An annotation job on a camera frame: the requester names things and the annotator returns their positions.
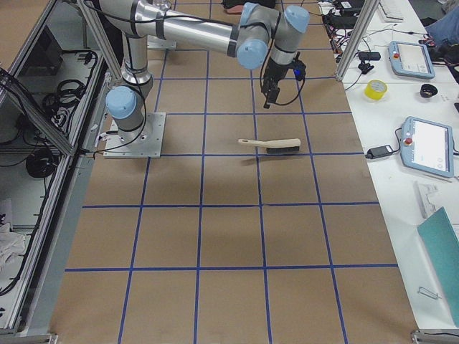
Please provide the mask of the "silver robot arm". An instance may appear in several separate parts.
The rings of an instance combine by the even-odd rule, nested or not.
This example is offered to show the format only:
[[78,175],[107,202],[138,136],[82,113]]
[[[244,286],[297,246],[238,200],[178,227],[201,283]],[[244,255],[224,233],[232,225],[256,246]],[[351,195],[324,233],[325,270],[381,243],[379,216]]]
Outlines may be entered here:
[[279,82],[293,71],[306,81],[306,65],[298,45],[306,33],[310,14],[301,6],[284,12],[247,2],[237,25],[173,11],[153,1],[81,1],[81,7],[104,16],[123,38],[122,80],[128,85],[150,85],[147,38],[185,42],[237,59],[248,70],[260,70],[264,108],[278,104]]

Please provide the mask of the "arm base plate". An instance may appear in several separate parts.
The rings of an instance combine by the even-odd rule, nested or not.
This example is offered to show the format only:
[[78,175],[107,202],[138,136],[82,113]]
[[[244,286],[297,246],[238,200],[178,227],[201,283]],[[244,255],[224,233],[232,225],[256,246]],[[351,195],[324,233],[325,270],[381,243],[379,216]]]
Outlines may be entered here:
[[105,158],[160,158],[166,124],[166,113],[147,113],[146,124],[140,128],[125,132],[118,129],[112,120],[110,131],[105,141]]
[[147,47],[150,50],[176,49],[176,42],[171,40],[159,39],[158,37],[148,36]]

